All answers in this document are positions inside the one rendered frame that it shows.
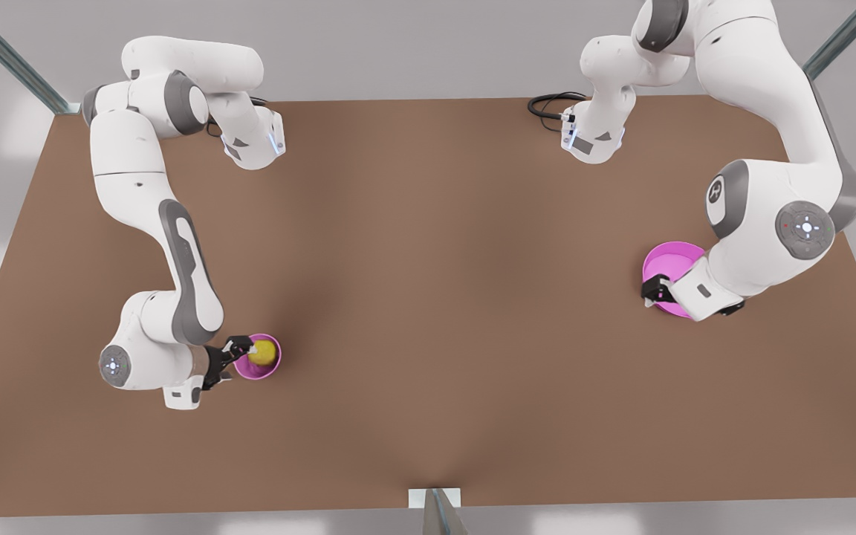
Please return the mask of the small pink bowl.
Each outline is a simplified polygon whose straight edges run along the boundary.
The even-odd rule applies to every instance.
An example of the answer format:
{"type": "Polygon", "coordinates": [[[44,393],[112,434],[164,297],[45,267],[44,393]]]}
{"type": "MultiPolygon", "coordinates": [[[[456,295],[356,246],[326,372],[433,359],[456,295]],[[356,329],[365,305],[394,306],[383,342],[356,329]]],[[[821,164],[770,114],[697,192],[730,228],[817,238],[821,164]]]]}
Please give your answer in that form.
{"type": "MultiPolygon", "coordinates": [[[[255,334],[249,335],[249,337],[272,337],[272,336],[265,334],[265,333],[255,333],[255,334]]],[[[271,374],[273,374],[276,371],[276,369],[278,369],[279,363],[281,363],[282,350],[281,350],[281,346],[279,345],[279,341],[275,337],[272,337],[272,338],[275,339],[276,345],[279,348],[279,359],[278,359],[278,362],[276,362],[276,365],[274,366],[274,368],[258,368],[258,366],[253,366],[253,365],[251,365],[251,363],[248,362],[247,355],[245,355],[245,356],[242,356],[240,359],[238,359],[238,361],[234,362],[234,368],[236,369],[236,372],[238,372],[238,374],[242,378],[245,378],[248,380],[261,380],[261,379],[268,378],[269,376],[271,376],[271,374]]]]}

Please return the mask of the pink plate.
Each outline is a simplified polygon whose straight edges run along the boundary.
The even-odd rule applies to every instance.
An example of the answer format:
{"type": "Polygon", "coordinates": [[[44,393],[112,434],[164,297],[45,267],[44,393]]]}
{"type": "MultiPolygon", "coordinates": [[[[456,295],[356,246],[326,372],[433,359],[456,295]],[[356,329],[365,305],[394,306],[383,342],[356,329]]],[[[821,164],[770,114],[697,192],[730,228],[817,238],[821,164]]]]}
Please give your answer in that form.
{"type": "Polygon", "coordinates": [[[706,254],[706,250],[696,246],[696,244],[690,244],[687,241],[666,241],[654,247],[646,255],[641,270],[641,285],[656,274],[665,274],[672,280],[670,291],[672,291],[673,298],[675,298],[675,304],[671,302],[659,302],[659,304],[653,305],[653,307],[676,317],[693,319],[692,314],[678,301],[675,284],[682,276],[692,270],[696,262],[704,254],[706,254]]]}

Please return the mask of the yellow apple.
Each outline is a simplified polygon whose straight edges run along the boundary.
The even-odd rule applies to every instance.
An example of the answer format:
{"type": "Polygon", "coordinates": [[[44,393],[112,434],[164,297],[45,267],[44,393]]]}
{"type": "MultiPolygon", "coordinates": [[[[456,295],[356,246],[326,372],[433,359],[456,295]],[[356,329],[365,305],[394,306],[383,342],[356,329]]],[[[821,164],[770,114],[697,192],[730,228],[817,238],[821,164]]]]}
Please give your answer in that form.
{"type": "Polygon", "coordinates": [[[258,368],[274,368],[279,359],[279,348],[272,337],[251,337],[248,362],[258,368]]]}

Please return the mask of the silver frame post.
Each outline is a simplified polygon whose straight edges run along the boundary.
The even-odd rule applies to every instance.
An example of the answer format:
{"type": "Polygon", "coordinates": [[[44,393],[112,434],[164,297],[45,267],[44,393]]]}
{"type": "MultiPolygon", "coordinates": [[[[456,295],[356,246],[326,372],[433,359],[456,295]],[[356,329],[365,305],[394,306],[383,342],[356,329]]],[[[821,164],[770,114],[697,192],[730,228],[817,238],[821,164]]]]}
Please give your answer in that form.
{"type": "Polygon", "coordinates": [[[802,70],[808,78],[815,81],[846,48],[856,40],[856,9],[826,38],[811,58],[805,62],[802,70]]]}
{"type": "Polygon", "coordinates": [[[408,508],[422,509],[421,535],[469,535],[461,520],[461,488],[413,488],[408,508]]]}
{"type": "Polygon", "coordinates": [[[79,103],[65,100],[59,92],[45,81],[0,35],[0,65],[19,81],[48,111],[55,115],[75,115],[80,112],[79,103]]]}

